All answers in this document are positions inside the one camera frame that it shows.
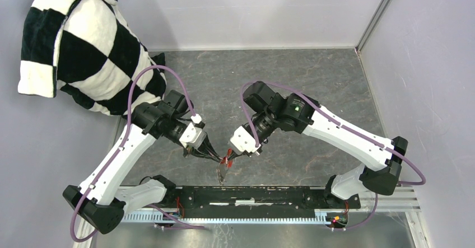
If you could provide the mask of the metal key organizer red handle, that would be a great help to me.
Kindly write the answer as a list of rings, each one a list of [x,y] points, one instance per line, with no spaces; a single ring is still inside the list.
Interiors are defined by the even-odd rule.
[[[225,162],[221,161],[217,167],[217,177],[220,185],[224,184],[225,176],[230,168],[225,167]]]

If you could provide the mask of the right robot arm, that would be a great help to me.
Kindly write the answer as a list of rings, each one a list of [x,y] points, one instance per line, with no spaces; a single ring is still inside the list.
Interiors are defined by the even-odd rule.
[[[402,169],[400,155],[405,154],[408,144],[402,137],[374,135],[339,118],[314,99],[297,92],[282,97],[262,81],[253,82],[241,95],[256,116],[234,131],[225,162],[261,152],[270,135],[280,129],[325,141],[361,162],[355,169],[329,179],[323,193],[327,206],[337,208],[365,191],[387,196],[394,193]]]

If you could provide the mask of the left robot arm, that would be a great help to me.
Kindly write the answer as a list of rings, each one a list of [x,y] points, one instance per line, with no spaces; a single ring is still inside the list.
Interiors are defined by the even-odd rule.
[[[155,177],[129,189],[119,187],[142,154],[161,137],[181,147],[185,157],[221,162],[200,118],[182,118],[188,111],[185,95],[175,90],[162,101],[136,106],[131,123],[124,127],[108,155],[86,180],[78,186],[67,186],[64,199],[102,234],[116,228],[126,214],[149,204],[172,206],[176,200],[173,186]]]

